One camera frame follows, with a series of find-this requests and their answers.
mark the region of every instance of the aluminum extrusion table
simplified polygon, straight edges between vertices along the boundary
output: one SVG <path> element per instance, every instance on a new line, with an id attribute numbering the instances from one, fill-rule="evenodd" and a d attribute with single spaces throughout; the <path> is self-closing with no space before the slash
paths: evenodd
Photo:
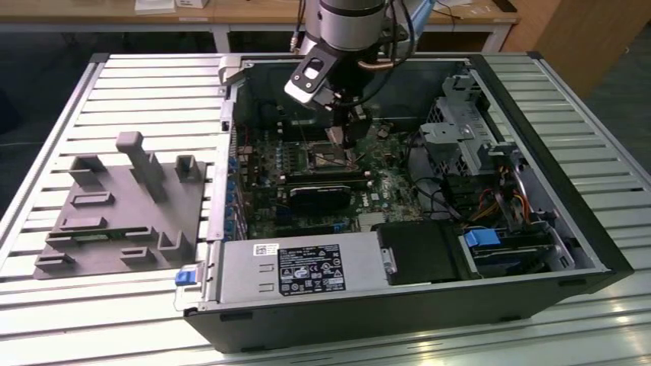
<path id="1" fill-rule="evenodd" d="M 161 162 L 190 153 L 210 163 L 228 138 L 220 131 L 220 55 L 112 55 L 89 63 L 0 222 L 0 364 L 648 362 L 648 174 L 543 60 L 521 54 L 487 60 L 636 270 L 629 278 L 532 319 L 249 355 L 220 354 L 181 319 L 174 270 L 32 280 L 36 254 L 72 185 L 65 170 L 74 155 L 94 153 L 105 165 L 126 164 L 113 137 L 140 130 L 144 148 Z M 197 260 L 210 193 L 208 179 Z"/>

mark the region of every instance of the green circuit board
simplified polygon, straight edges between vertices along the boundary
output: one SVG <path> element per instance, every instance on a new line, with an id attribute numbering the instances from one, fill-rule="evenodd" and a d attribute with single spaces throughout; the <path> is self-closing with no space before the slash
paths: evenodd
<path id="1" fill-rule="evenodd" d="M 249 239 L 274 238 L 293 232 L 300 236 L 304 232 L 317 235 L 368 231 L 368 220 L 377 222 L 379 218 L 384 222 L 420 220 L 421 207 L 401 168 L 404 138 L 403 133 L 389 134 L 385 126 L 373 124 L 365 138 L 351 149 L 347 160 L 337 156 L 337 152 L 317 154 L 321 159 L 313 156 L 309 159 L 317 149 L 326 149 L 326 141 L 286 143 L 273 135 L 258 141 L 257 157 L 249 161 L 253 168 L 248 168 L 254 175 L 248 177 L 246 185 L 252 207 L 246 218 Z M 349 169 L 364 172 L 367 186 L 352 190 L 347 208 L 325 215 L 294 214 L 285 204 L 278 181 L 289 171 L 294 175 L 314 174 L 318 168 L 314 165 L 336 172 Z"/>

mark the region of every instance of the camera on robot arm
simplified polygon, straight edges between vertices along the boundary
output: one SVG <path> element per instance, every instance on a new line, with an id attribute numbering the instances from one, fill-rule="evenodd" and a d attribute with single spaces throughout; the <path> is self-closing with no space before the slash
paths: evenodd
<path id="1" fill-rule="evenodd" d="M 420 6 L 413 9 L 428 14 L 428 5 L 433 3 L 417 3 Z M 306 107 L 332 112 L 329 140 L 349 149 L 371 125 L 369 111 L 363 105 L 415 50 L 417 35 L 408 6 L 404 0 L 324 0 L 302 3 L 298 21 L 301 13 L 306 16 L 306 33 L 300 54 L 305 57 L 284 91 Z M 387 61 L 379 60 L 380 51 L 388 56 Z M 368 90 L 376 76 L 381 79 Z"/>

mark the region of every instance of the warning label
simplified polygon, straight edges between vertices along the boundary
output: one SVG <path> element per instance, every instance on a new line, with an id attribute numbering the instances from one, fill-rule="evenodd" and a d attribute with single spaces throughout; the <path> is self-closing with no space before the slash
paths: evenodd
<path id="1" fill-rule="evenodd" d="M 282 296 L 345 290 L 338 244 L 277 249 L 277 274 Z"/>

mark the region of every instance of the wooden desk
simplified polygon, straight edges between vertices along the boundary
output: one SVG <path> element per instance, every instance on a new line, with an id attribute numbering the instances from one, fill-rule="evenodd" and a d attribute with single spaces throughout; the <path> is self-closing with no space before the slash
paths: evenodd
<path id="1" fill-rule="evenodd" d="M 504 51 L 536 50 L 580 97 L 601 82 L 651 18 L 649 0 L 511 0 L 523 15 Z"/>
<path id="2" fill-rule="evenodd" d="M 214 2 L 213 28 L 218 52 L 230 51 L 228 33 L 233 31 L 293 31 L 297 0 L 212 0 Z M 452 7 L 453 21 L 432 12 L 425 32 L 489 34 L 483 44 L 484 52 L 499 52 L 511 26 L 517 23 L 517 13 L 504 13 L 491 0 L 475 0 L 471 5 Z"/>
<path id="3" fill-rule="evenodd" d="M 0 0 L 0 33 L 210 32 L 214 4 L 137 15 L 134 0 Z"/>
<path id="4" fill-rule="evenodd" d="M 210 0 L 204 9 L 136 15 L 134 0 L 0 0 L 1 32 L 212 32 L 217 52 L 229 53 L 232 31 L 292 31 L 297 0 Z M 520 20 L 491 0 L 452 7 L 452 19 L 433 13 L 425 33 L 488 34 L 483 51 L 499 51 Z"/>

